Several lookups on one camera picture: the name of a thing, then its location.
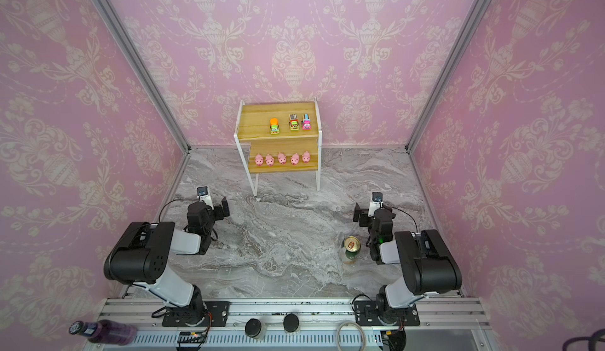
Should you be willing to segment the orange green toy truck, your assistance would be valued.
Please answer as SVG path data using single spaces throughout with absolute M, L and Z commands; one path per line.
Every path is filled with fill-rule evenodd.
M 269 133 L 271 135 L 278 135 L 280 133 L 280 125 L 277 118 L 272 118 L 269 120 Z

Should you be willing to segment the pink blue toy truck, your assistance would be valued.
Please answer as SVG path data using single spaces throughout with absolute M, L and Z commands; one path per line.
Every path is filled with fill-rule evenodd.
M 302 130 L 312 130 L 312 123 L 308 114 L 303 115 L 301 127 Z

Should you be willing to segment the green truck with grille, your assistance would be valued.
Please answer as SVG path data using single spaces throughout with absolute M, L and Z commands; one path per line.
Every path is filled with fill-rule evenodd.
M 289 115 L 289 129 L 290 131 L 297 131 L 300 129 L 300 122 L 296 114 Z

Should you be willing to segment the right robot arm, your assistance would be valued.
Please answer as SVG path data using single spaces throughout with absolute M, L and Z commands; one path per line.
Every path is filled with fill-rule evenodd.
M 371 259 L 401 268 L 400 277 L 379 289 L 375 299 L 361 295 L 351 301 L 355 322 L 362 327 L 418 327 L 418 302 L 457 291 L 463 284 L 463 274 L 438 230 L 395 232 L 393 220 L 393 208 L 382 201 L 372 201 L 368 209 L 354 207 L 353 221 L 369 233 Z

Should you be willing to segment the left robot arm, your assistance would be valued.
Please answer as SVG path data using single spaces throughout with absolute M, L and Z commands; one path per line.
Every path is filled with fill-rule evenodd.
M 214 225 L 230 216 L 228 199 L 215 205 L 204 193 L 187 207 L 183 230 L 170 221 L 132 222 L 113 247 L 104 263 L 108 280 L 138 287 L 164 302 L 152 316 L 165 326 L 211 325 L 212 314 L 201 290 L 183 280 L 170 266 L 170 253 L 203 256 L 217 241 Z

